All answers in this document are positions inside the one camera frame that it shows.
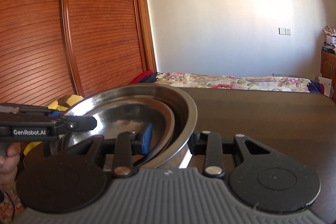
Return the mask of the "person's left hand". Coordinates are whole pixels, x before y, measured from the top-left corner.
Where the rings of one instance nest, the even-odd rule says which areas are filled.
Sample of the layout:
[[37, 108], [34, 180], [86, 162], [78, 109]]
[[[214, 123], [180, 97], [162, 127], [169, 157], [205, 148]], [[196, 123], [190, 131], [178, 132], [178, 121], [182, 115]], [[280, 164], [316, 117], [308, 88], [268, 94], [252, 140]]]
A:
[[17, 174], [17, 165], [20, 160], [21, 145], [12, 143], [8, 146], [6, 156], [1, 156], [0, 187], [1, 191], [12, 188]]

